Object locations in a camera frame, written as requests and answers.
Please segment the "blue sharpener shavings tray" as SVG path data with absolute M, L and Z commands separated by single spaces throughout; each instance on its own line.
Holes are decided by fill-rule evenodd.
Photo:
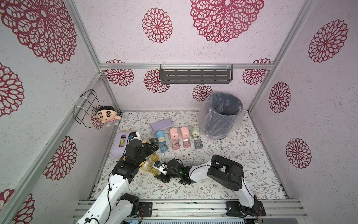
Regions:
M 159 142 L 159 149 L 160 149 L 160 152 L 161 153 L 165 153 L 168 151 L 168 146 L 167 146 L 167 143 L 164 141 L 164 142 Z

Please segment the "blue pencil sharpener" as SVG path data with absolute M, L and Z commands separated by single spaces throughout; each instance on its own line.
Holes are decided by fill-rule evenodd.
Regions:
M 156 133 L 156 137 L 157 137 L 159 142 L 165 142 L 166 141 L 166 138 L 165 138 L 165 135 L 164 135 L 163 131 L 158 131 Z

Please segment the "pink sharpener shavings tray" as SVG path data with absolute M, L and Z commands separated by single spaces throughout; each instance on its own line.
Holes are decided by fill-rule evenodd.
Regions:
M 184 147 L 184 148 L 190 148 L 190 147 L 191 147 L 191 141 L 190 141 L 190 139 L 184 139 L 184 140 L 183 140 L 183 147 Z

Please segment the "pink pencil sharpener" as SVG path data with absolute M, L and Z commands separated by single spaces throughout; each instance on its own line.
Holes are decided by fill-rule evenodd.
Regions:
M 190 132 L 189 132 L 188 127 L 181 127 L 180 131 L 181 131 L 181 137 L 183 140 L 190 138 Z
M 172 141 L 179 139 L 178 130 L 176 128 L 171 128 L 170 129 L 170 137 L 171 137 Z

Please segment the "clear sharpener shavings tray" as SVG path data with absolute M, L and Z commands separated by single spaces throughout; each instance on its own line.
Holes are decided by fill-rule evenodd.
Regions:
M 200 139 L 194 140 L 194 148 L 195 148 L 195 150 L 203 149 L 202 140 L 200 140 Z

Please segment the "green pencil sharpener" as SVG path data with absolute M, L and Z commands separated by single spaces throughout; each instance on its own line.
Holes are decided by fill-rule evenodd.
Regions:
M 191 131 L 191 136 L 193 138 L 199 138 L 200 136 L 200 127 L 198 125 L 193 125 L 192 126 L 192 131 Z

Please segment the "yellow sharpener shavings tray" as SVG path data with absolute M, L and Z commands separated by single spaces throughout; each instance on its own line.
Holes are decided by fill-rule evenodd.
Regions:
M 149 158 L 152 162 L 156 162 L 159 160 L 159 155 L 156 153 L 153 153 L 152 155 L 149 156 Z

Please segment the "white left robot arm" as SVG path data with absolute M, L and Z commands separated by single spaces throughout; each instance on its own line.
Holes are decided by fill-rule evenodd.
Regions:
M 130 140 L 125 154 L 119 159 L 103 192 L 77 221 L 78 224 L 121 224 L 128 216 L 138 212 L 138 197 L 122 193 L 127 190 L 140 165 L 159 149 L 158 139 L 143 143 Z

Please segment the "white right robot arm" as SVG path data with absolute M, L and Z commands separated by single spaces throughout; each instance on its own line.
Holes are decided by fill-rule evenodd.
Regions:
M 169 162 L 155 161 L 153 168 L 160 172 L 155 178 L 163 183 L 169 183 L 172 178 L 176 178 L 183 185 L 191 185 L 212 179 L 219 185 L 235 191 L 241 205 L 246 208 L 252 209 L 257 200 L 245 184 L 243 166 L 220 155 L 213 155 L 207 163 L 187 167 L 176 159 Z

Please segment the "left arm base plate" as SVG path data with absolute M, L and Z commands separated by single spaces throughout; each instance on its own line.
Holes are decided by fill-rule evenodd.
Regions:
M 132 203 L 132 211 L 128 217 L 133 217 L 133 218 L 151 217 L 152 211 L 153 211 L 152 202 L 135 202 Z

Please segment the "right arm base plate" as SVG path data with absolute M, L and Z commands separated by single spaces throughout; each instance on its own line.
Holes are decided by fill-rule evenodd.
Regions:
M 227 201 L 226 202 L 226 215 L 229 217 L 245 218 L 246 216 L 266 216 L 263 203 L 255 200 L 253 207 L 243 206 L 239 201 Z

